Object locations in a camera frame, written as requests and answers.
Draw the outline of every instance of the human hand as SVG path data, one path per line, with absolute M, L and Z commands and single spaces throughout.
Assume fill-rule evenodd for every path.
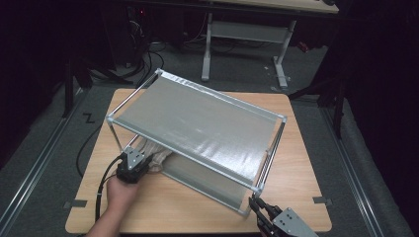
M 117 176 L 112 176 L 107 183 L 108 209 L 125 213 L 135 201 L 139 184 L 127 184 Z

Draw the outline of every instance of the aluminum rod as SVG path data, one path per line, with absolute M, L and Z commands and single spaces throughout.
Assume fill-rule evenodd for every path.
M 6 211 L 0 218 L 0 237 L 5 237 L 12 228 L 15 220 L 17 219 L 19 213 L 24 207 L 26 201 L 30 197 L 32 191 L 35 189 L 38 181 L 40 180 L 43 171 L 45 170 L 48 162 L 52 158 L 52 154 L 56 148 L 56 145 L 62 136 L 62 133 L 65 131 L 68 123 L 70 122 L 74 112 L 77 110 L 82 101 L 86 98 L 87 92 L 84 90 L 79 90 L 77 92 L 77 100 L 74 108 L 70 111 L 67 118 L 62 118 L 58 126 L 55 128 L 52 136 L 49 138 L 45 147 L 43 148 L 41 154 L 39 155 L 36 163 L 32 167 L 31 171 L 28 173 L 26 179 L 19 187 Z
M 334 138 L 335 145 L 339 150 L 345 176 L 348 179 L 348 184 L 351 187 L 355 201 L 358 204 L 358 208 L 360 209 L 361 215 L 363 216 L 364 221 L 366 222 L 367 228 L 369 229 L 371 236 L 384 236 L 381 227 L 379 226 L 379 222 L 376 218 L 374 209 L 371 206 L 370 199 L 364 191 L 364 188 L 357 176 L 357 173 L 352 165 L 351 159 L 346 151 L 345 145 L 343 144 L 343 141 L 339 139 L 336 136 L 336 133 L 334 132 L 332 116 L 329 114 L 327 109 L 320 109 L 320 112 L 323 116 L 323 119 L 326 121 L 327 127 Z

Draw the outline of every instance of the wire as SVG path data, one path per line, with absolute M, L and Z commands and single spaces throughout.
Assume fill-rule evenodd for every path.
M 202 39 L 197 39 L 197 38 L 198 38 L 198 37 L 201 35 L 201 33 L 203 32 L 204 26 L 206 25 L 207 15 L 208 15 L 208 13 L 206 13 L 206 14 L 204 15 L 203 24 L 201 25 L 201 29 L 200 29 L 200 31 L 197 33 L 197 35 L 196 35 L 193 39 L 188 40 L 188 41 L 185 41 L 184 43 L 189 43 L 189 42 L 194 42 L 194 41 L 197 41 L 197 40 L 203 40 L 203 39 L 205 39 L 205 38 L 202 38 Z
M 111 177 L 108 177 L 108 173 L 109 170 L 111 170 L 111 168 L 114 166 L 115 163 L 117 163 L 117 161 L 121 160 L 121 156 L 118 156 L 117 158 L 115 158 L 115 160 L 113 160 L 111 162 L 111 164 L 109 164 L 108 168 L 105 171 L 104 176 L 102 177 L 102 181 L 101 184 L 99 185 L 98 188 L 98 193 L 96 194 L 96 212 L 95 212 L 95 221 L 98 221 L 99 217 L 101 216 L 101 202 L 102 202 L 102 191 L 104 189 L 104 184 L 106 181 L 108 181 Z
M 164 66 L 164 59 L 163 59 L 163 57 L 160 54 L 158 54 L 157 52 L 155 52 L 155 51 L 149 51 L 149 52 L 157 55 L 158 57 L 160 57 L 160 60 L 161 60 L 160 69 L 163 69 L 163 66 Z
M 101 128 L 102 126 L 98 126 L 90 135 L 89 137 L 87 137 L 87 139 L 84 141 L 83 145 L 81 146 L 78 154 L 77 154 L 77 158 L 76 158 L 76 168 L 77 168 L 77 172 L 79 173 L 80 177 L 83 178 L 83 173 L 80 170 L 80 165 L 79 165 L 79 161 L 80 161 L 80 155 L 81 152 L 83 151 L 84 147 L 86 146 L 87 142 L 89 142 L 89 140 L 92 138 L 92 136 L 98 132 L 98 130 Z

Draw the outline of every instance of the black cable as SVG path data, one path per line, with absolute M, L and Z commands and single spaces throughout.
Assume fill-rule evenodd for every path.
M 161 60 L 160 69 L 163 69 L 163 67 L 164 67 L 164 59 L 163 59 L 163 57 L 160 54 L 158 54 L 157 52 L 155 52 L 155 51 L 149 51 L 149 52 L 157 55 L 158 57 L 160 57 L 160 60 Z
M 148 60 L 149 60 L 149 62 L 150 62 L 150 65 L 148 65 L 147 63 L 145 63 L 145 61 L 144 61 L 144 63 L 148 66 L 148 70 L 147 70 L 147 73 L 146 74 L 143 74 L 142 75 L 142 77 L 141 77 L 141 79 L 140 80 L 138 80 L 138 82 L 136 83 L 136 86 L 135 86 L 135 88 L 138 88 L 143 82 L 144 82 L 144 80 L 145 80 L 145 78 L 147 78 L 147 76 L 148 76 L 148 74 L 150 74 L 150 71 L 151 71 L 151 68 L 152 68 L 152 61 L 151 61 L 151 55 L 150 55 L 150 51 L 148 51 L 147 52 L 147 55 L 148 55 Z
M 109 170 L 111 170 L 112 166 L 114 166 L 114 164 L 118 161 L 121 160 L 121 156 L 118 156 L 117 158 L 115 158 L 115 160 L 113 160 L 111 162 L 111 164 L 109 164 L 108 168 L 105 171 L 104 176 L 102 177 L 101 180 L 101 184 L 99 185 L 98 188 L 98 193 L 96 194 L 96 212 L 95 212 L 95 221 L 98 221 L 99 217 L 101 216 L 101 202 L 102 202 L 102 191 L 104 189 L 104 184 L 105 182 L 111 178 L 109 177 L 108 179 L 106 178 L 108 176 Z
M 80 150 L 77 154 L 77 158 L 76 158 L 76 168 L 77 168 L 77 172 L 79 173 L 80 177 L 83 178 L 83 173 L 80 170 L 80 165 L 79 165 L 79 161 L 80 161 L 80 156 L 81 156 L 81 152 L 83 151 L 84 147 L 87 145 L 87 142 L 89 142 L 90 138 L 92 138 L 92 136 L 101 128 L 102 126 L 98 126 L 93 132 L 92 134 L 89 135 L 89 137 L 87 137 L 87 139 L 84 141 L 83 145 L 80 147 Z

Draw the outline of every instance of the folded cloth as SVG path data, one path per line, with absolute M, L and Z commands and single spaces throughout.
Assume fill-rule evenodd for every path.
M 163 161 L 167 156 L 172 154 L 171 150 L 145 138 L 139 142 L 137 148 L 140 153 L 144 154 L 144 157 L 154 154 L 152 161 L 148 165 L 148 173 L 157 173 L 162 171 Z

